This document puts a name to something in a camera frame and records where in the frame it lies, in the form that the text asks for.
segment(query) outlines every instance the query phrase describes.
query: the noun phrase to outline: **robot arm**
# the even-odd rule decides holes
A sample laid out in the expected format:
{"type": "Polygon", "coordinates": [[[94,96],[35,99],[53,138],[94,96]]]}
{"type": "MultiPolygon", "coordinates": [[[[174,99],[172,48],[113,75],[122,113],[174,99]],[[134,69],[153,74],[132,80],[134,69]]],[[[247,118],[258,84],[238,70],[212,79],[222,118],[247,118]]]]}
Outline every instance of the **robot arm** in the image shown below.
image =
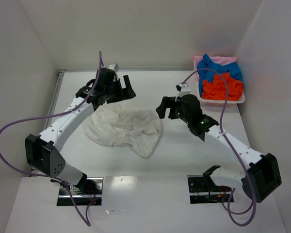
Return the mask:
{"type": "Polygon", "coordinates": [[[76,93],[76,97],[66,110],[71,113],[58,118],[38,136],[30,134],[26,138],[26,157],[29,165],[51,178],[58,178],[72,184],[81,192],[94,185],[91,180],[87,180],[86,174],[66,163],[60,151],[75,129],[99,106],[105,102],[118,102],[136,96],[127,75],[124,76],[126,87],[122,88],[121,82],[117,78],[117,71],[117,64],[102,68],[95,90],[87,102],[73,111],[73,108],[86,98],[91,89],[90,85],[95,80],[89,81],[76,93]]]}
{"type": "MultiPolygon", "coordinates": [[[[183,120],[192,134],[215,146],[238,164],[237,157],[221,133],[219,123],[210,116],[203,114],[197,97],[189,94],[188,85],[186,83],[179,84],[177,90],[179,91],[177,97],[163,97],[160,106],[156,109],[159,117],[164,118],[166,109],[170,108],[168,118],[183,120]]],[[[223,133],[229,138],[245,164],[253,182],[257,202],[263,201],[281,185],[277,159],[270,153],[263,155],[249,148],[225,130],[223,130],[223,133]]],[[[215,185],[242,186],[246,195],[252,199],[250,187],[243,171],[231,172],[215,165],[204,172],[203,177],[210,191],[214,189],[215,185]]]]}

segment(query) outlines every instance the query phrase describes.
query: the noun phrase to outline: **blue cloth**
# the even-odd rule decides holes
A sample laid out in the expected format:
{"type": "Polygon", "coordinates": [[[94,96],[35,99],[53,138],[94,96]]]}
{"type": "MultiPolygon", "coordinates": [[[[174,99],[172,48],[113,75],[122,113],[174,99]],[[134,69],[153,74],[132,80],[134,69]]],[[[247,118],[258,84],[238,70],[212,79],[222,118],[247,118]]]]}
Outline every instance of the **blue cloth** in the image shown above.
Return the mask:
{"type": "MultiPolygon", "coordinates": [[[[209,69],[214,69],[217,71],[219,74],[223,74],[228,72],[230,76],[236,80],[243,81],[243,75],[241,70],[239,69],[238,65],[236,62],[227,64],[225,66],[222,66],[220,64],[214,63],[210,57],[205,54],[203,56],[203,60],[201,60],[198,65],[197,69],[201,68],[209,68],[209,69]]],[[[198,72],[199,75],[199,94],[202,97],[202,92],[203,92],[203,80],[208,80],[209,82],[213,82],[213,75],[216,74],[210,70],[201,70],[198,72]]]]}

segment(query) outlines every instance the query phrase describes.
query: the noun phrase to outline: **white floor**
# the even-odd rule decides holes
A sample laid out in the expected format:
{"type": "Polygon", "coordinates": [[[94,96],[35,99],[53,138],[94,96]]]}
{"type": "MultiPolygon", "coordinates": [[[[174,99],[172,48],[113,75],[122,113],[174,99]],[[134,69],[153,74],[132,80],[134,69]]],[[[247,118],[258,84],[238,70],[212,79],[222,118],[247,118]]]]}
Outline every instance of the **white floor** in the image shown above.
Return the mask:
{"type": "MultiPolygon", "coordinates": [[[[144,110],[155,110],[163,96],[175,96],[175,85],[190,71],[119,72],[128,74],[137,94],[133,101],[144,110]]],[[[55,112],[64,111],[75,93],[95,76],[92,72],[65,73],[55,112]]],[[[189,82],[195,89],[194,80],[189,82]]],[[[220,107],[204,107],[219,120],[220,107]]],[[[223,125],[248,144],[237,106],[229,107],[223,125]]],[[[187,175],[202,174],[213,165],[237,169],[225,155],[193,136],[181,120],[163,120],[162,137],[148,160],[130,148],[107,148],[89,140],[79,126],[61,151],[68,163],[90,177],[104,177],[102,205],[90,208],[92,227],[83,223],[73,206],[57,207],[58,184],[48,178],[23,178],[7,233],[284,233],[285,228],[271,194],[258,204],[254,221],[234,225],[220,203],[190,204],[187,175]]],[[[244,210],[250,199],[237,190],[234,211],[244,210]]],[[[248,219],[236,216],[240,222],[248,219]]]]}

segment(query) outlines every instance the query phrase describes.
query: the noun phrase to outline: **white cloth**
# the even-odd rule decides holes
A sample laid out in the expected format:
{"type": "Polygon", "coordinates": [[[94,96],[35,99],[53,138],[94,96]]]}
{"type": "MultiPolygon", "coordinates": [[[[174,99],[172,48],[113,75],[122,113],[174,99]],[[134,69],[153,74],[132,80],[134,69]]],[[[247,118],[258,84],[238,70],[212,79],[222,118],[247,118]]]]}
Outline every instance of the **white cloth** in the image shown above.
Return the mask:
{"type": "Polygon", "coordinates": [[[148,159],[161,135],[161,120],[152,111],[141,111],[130,100],[100,106],[82,123],[85,135],[106,147],[130,144],[148,159]]]}

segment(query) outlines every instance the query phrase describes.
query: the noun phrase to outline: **orange cloth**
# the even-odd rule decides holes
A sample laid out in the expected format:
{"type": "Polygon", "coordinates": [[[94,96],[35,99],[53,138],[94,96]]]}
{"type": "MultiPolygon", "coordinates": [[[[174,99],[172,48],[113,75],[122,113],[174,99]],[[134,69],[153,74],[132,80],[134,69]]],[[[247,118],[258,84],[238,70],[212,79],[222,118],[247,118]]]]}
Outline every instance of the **orange cloth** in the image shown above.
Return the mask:
{"type": "MultiPolygon", "coordinates": [[[[228,86],[228,100],[237,101],[243,94],[243,83],[232,77],[229,73],[221,74],[227,82],[228,86]]],[[[220,75],[213,76],[213,83],[203,80],[202,98],[206,100],[225,100],[226,88],[220,75]]]]}

